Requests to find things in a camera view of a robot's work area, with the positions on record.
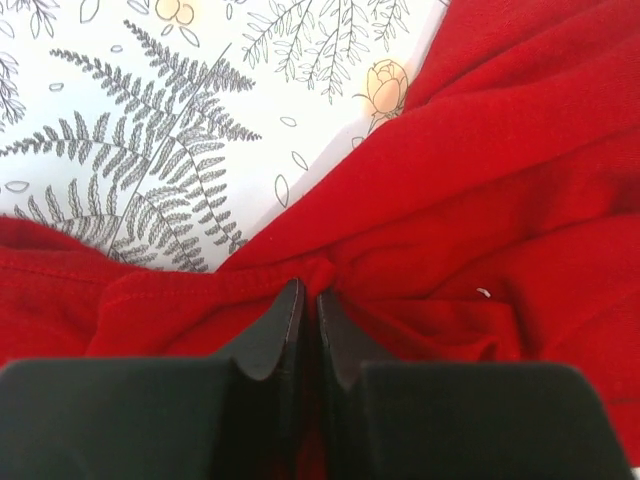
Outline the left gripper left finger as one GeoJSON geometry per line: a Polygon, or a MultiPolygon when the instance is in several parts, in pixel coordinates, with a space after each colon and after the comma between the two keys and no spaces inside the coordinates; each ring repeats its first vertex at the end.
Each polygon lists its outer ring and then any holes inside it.
{"type": "Polygon", "coordinates": [[[34,359],[1,373],[5,479],[295,475],[306,292],[212,355],[34,359]]]}

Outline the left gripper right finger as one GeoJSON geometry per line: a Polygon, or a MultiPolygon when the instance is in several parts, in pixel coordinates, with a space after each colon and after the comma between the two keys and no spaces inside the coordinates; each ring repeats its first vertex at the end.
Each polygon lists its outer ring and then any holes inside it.
{"type": "Polygon", "coordinates": [[[549,363],[405,362],[317,300],[332,479],[630,479],[586,378],[549,363]]]}

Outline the red t shirt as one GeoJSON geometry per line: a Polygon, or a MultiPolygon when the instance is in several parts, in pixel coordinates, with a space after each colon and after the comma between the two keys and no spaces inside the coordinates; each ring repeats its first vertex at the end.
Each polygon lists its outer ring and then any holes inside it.
{"type": "Polygon", "coordinates": [[[1,359],[202,356],[285,283],[407,360],[554,361],[639,462],[639,5],[455,1],[401,116],[212,274],[1,221],[1,359]]]}

